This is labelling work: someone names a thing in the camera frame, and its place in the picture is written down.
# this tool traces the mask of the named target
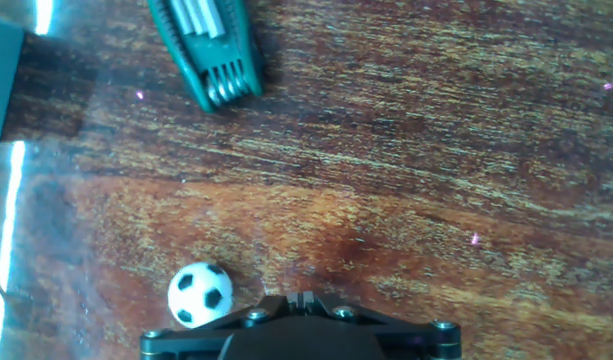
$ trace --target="black metal bracket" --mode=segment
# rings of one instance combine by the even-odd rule
[[[196,329],[151,330],[142,360],[461,359],[461,327],[412,324],[312,292],[265,296],[256,306]]]

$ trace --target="black and white ball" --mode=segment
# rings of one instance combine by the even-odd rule
[[[196,328],[230,311],[233,284],[217,265],[195,263],[184,267],[168,287],[168,307],[180,324]]]

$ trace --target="wood grain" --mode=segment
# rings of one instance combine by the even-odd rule
[[[4,133],[63,160],[20,198],[11,339],[136,356],[203,260],[238,306],[326,290],[455,320],[465,359],[613,359],[613,1],[251,2],[267,94],[216,115],[145,2],[74,4]]]

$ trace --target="soccer ball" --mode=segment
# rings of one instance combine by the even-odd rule
[[[184,267],[168,287],[168,307],[187,328],[196,328],[230,311],[233,284],[217,265],[195,263]]]

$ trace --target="green tool holder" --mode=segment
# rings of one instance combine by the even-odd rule
[[[206,112],[261,96],[263,58],[243,0],[148,0],[186,88]]]

